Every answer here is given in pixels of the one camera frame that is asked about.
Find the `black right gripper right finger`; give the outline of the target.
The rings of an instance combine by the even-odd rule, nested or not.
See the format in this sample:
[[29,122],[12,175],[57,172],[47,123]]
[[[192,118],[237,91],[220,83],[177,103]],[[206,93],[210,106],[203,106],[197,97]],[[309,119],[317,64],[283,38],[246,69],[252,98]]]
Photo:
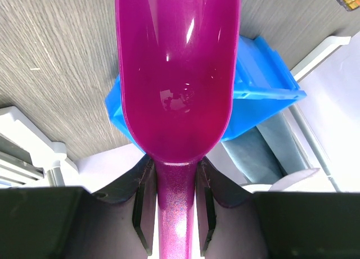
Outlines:
[[198,162],[195,199],[201,256],[205,256],[217,225],[215,203],[223,208],[232,209],[249,197],[250,192],[216,169],[207,157]]

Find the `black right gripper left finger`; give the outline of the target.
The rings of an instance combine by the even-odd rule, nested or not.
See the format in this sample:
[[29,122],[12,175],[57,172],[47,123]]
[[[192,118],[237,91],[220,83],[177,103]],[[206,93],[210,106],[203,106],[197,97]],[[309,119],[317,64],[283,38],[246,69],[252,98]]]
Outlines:
[[156,170],[151,157],[143,156],[129,171],[92,195],[114,204],[123,204],[134,198],[131,212],[132,228],[146,255],[151,256],[156,208]]

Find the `magenta plastic scoop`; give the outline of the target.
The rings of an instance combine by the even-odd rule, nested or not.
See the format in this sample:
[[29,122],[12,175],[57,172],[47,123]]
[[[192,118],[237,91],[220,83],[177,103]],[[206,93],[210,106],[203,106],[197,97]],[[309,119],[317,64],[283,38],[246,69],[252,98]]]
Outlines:
[[191,258],[196,167],[231,109],[241,0],[115,0],[121,99],[157,174],[159,256]]

